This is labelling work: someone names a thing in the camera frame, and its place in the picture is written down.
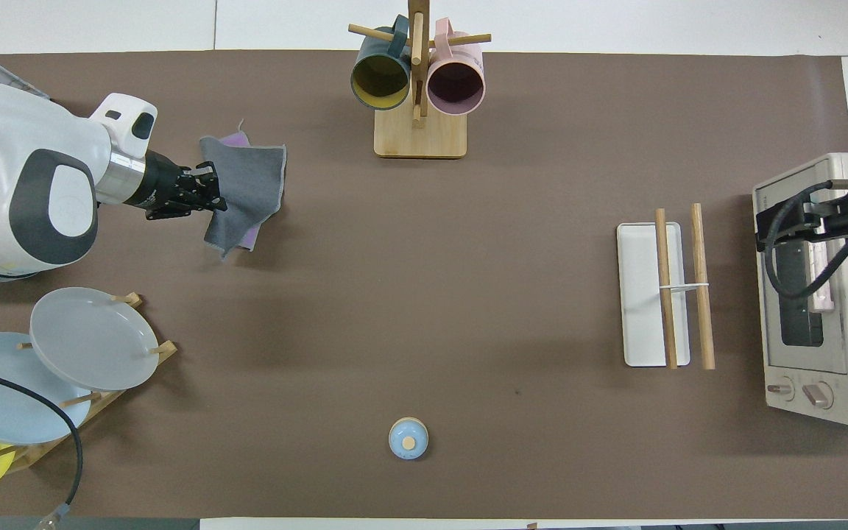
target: oven knob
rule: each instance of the oven knob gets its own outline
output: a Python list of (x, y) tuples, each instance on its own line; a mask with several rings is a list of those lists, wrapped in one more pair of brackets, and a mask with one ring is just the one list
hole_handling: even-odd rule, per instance
[(804, 395), (810, 400), (810, 404), (818, 409), (833, 406), (833, 389), (822, 381), (815, 385), (804, 385)]
[(768, 385), (765, 386), (765, 389), (772, 395), (781, 396), (784, 400), (794, 399), (794, 382), (786, 375), (781, 377), (777, 385)]

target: light blue plate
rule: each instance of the light blue plate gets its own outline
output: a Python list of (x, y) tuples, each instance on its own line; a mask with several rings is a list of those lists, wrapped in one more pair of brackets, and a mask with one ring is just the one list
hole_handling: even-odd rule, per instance
[(427, 443), (427, 427), (417, 418), (401, 418), (388, 434), (388, 446), (399, 459), (417, 459), (427, 450)]
[[(35, 352), (18, 350), (21, 342), (31, 342), (24, 333), (0, 333), (0, 377), (40, 393), (52, 403), (88, 395), (90, 390), (71, 385), (41, 364)], [(63, 409), (75, 425), (80, 425), (91, 402)], [(45, 443), (68, 434), (63, 420), (36, 400), (0, 385), (0, 443), (29, 445)]]

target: pink mug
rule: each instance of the pink mug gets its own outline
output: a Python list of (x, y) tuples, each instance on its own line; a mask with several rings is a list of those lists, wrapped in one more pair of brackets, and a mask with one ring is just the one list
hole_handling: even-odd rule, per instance
[(451, 20), (437, 21), (431, 66), (427, 71), (427, 100), (444, 114), (460, 116), (480, 107), (486, 93), (484, 65), (480, 44), (451, 46), (448, 39), (465, 37), (467, 33), (453, 31)]

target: white tray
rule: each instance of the white tray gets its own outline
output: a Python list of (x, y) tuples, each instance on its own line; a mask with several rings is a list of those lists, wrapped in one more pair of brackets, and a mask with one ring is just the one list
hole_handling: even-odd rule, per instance
[[(685, 272), (679, 224), (667, 222), (666, 238), (669, 240), (670, 285), (681, 285)], [(624, 222), (617, 226), (617, 261), (620, 269), (623, 359), (629, 366), (666, 366), (663, 315), (660, 311), (660, 271), (653, 222)], [(685, 292), (673, 292), (673, 322), (677, 364), (684, 366), (690, 361)]]

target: towel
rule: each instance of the towel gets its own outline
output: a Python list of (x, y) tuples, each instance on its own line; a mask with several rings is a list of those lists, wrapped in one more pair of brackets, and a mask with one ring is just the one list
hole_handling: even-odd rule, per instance
[(222, 260), (231, 249), (253, 248), (257, 228), (280, 210), (286, 145), (250, 146), (243, 131), (222, 140), (207, 135), (199, 141), (202, 156), (218, 172), (219, 190), (228, 202), (227, 211), (215, 211), (205, 242), (218, 249)]

